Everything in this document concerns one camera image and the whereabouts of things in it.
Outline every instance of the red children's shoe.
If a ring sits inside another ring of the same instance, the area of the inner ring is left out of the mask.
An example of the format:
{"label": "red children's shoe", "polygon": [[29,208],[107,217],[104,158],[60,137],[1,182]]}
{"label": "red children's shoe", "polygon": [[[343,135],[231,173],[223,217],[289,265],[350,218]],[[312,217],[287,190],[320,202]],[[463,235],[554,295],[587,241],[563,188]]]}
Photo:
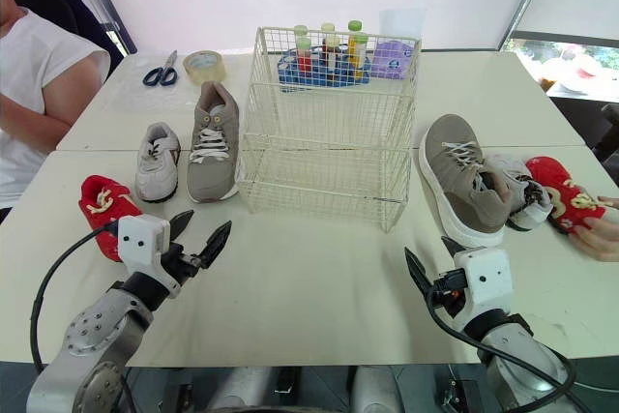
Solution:
{"label": "red children's shoe", "polygon": [[[129,197],[129,188],[99,175],[88,176],[81,185],[79,208],[93,229],[121,217],[137,216],[142,212]],[[97,243],[103,255],[110,260],[122,261],[118,256],[118,240],[110,232],[97,236]]]}
{"label": "red children's shoe", "polygon": [[535,157],[526,163],[533,179],[550,194],[553,209],[548,219],[561,232],[574,232],[575,226],[589,227],[585,218],[601,218],[606,212],[604,204],[574,184],[572,176],[563,165],[551,157]]}

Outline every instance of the shoelace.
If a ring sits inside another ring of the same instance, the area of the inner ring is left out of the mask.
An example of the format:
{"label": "shoelace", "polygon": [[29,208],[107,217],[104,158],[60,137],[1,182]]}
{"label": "shoelace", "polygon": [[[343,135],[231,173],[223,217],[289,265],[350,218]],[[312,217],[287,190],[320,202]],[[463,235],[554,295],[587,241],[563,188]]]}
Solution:
{"label": "shoelace", "polygon": [[204,128],[200,131],[199,139],[193,145],[190,153],[190,163],[202,163],[206,157],[215,157],[217,160],[227,159],[228,145],[225,142],[222,130]]}
{"label": "shoelace", "polygon": [[475,166],[481,168],[482,165],[477,161],[475,152],[472,150],[477,147],[474,141],[464,142],[462,144],[453,142],[443,142],[443,147],[448,148],[447,151],[451,156],[455,157],[457,162],[464,167]]}
{"label": "shoelace", "polygon": [[[443,142],[443,147],[449,149],[447,153],[454,157],[457,161],[457,164],[462,166],[462,168],[483,168],[484,166],[477,161],[477,154],[473,151],[474,148],[477,147],[477,143],[475,141],[463,142],[461,144],[454,142]],[[473,188],[480,192],[487,190],[487,186],[484,183],[484,178],[481,174],[477,173],[475,175],[475,180],[473,181]]]}
{"label": "shoelace", "polygon": [[103,213],[105,210],[107,210],[112,203],[114,203],[114,199],[113,198],[106,198],[108,195],[110,195],[112,193],[112,191],[110,189],[106,190],[106,191],[101,191],[97,194],[97,203],[99,204],[99,207],[93,207],[92,205],[86,205],[86,208],[90,211],[90,213],[95,214],[95,213]]}
{"label": "shoelace", "polygon": [[159,156],[159,144],[153,144],[153,148],[148,150],[148,155],[153,157],[155,160]]}
{"label": "shoelace", "polygon": [[[563,182],[563,185],[568,188],[576,187],[576,184],[571,179],[566,179]],[[580,209],[589,208],[591,210],[595,210],[598,207],[610,207],[612,205],[611,203],[608,203],[608,202],[601,202],[600,200],[596,200],[591,195],[589,195],[587,192],[578,193],[572,200],[570,200],[570,203],[575,208],[580,208]]]}

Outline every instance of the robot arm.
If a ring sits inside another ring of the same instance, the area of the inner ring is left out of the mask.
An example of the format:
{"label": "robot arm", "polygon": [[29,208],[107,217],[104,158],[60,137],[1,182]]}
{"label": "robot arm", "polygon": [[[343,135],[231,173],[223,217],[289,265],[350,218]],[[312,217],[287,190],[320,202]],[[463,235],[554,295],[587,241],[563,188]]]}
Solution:
{"label": "robot arm", "polygon": [[[507,253],[499,249],[466,250],[449,238],[443,238],[443,242],[457,268],[434,283],[427,279],[419,258],[405,250],[410,275],[424,297],[431,299],[435,308],[445,308],[454,319],[453,329],[457,333],[513,355],[564,382],[568,378],[564,363],[533,339],[530,327],[519,314],[510,315],[513,287]],[[478,350],[478,356],[486,365],[489,384],[503,408],[528,404],[553,389],[550,383],[514,363],[484,350]],[[575,413],[578,410],[561,397],[539,411]]]}
{"label": "robot arm", "polygon": [[122,389],[123,368],[153,321],[153,311],[213,263],[230,228],[229,221],[200,254],[185,255],[182,246],[170,242],[168,221],[150,215],[119,220],[118,250],[130,276],[71,322],[60,353],[35,381],[28,413],[111,411]]}

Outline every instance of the wire rack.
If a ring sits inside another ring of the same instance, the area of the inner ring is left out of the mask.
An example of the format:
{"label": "wire rack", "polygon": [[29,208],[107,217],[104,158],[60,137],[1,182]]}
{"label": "wire rack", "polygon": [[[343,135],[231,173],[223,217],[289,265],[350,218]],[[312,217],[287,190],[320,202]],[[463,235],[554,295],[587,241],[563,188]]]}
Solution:
{"label": "wire rack", "polygon": [[408,201],[407,150],[246,135],[241,159],[239,190],[253,212],[354,217],[388,231]]}
{"label": "wire rack", "polygon": [[386,231],[398,220],[421,44],[367,35],[359,47],[349,35],[309,30],[297,47],[293,29],[258,28],[237,170],[252,211],[358,218]]}

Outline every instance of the shoe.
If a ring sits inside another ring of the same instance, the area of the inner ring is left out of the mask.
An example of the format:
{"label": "shoe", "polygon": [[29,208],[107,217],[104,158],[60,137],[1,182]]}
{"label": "shoe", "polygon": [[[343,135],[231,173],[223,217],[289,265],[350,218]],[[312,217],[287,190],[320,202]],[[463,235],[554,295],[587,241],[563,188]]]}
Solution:
{"label": "shoe", "polygon": [[563,165],[551,157],[535,157],[526,163],[533,179],[540,183],[550,195],[552,212],[550,223],[560,232],[574,232],[575,226],[589,227],[585,218],[601,218],[607,211],[600,202],[581,186],[577,186]]}
{"label": "shoe", "polygon": [[552,203],[548,192],[533,180],[524,162],[509,155],[493,155],[486,164],[505,175],[512,192],[512,213],[507,225],[518,231],[529,231],[548,218]]}
{"label": "shoe", "polygon": [[178,157],[181,144],[166,123],[148,127],[137,154],[135,192],[146,202],[163,202],[178,186]]}
{"label": "shoe", "polygon": [[194,117],[187,190],[194,202],[224,200],[238,191],[239,107],[221,83],[207,81]]}
{"label": "shoe", "polygon": [[419,165],[448,236],[465,247],[501,243],[512,194],[505,177],[484,165],[466,121],[457,115],[436,120],[422,139]]}
{"label": "shoe", "polygon": [[[77,203],[90,227],[97,229],[119,218],[142,214],[129,194],[129,188],[95,174],[88,176],[82,183],[81,199]],[[122,261],[118,256],[118,240],[112,233],[99,233],[97,243],[107,258]]]}

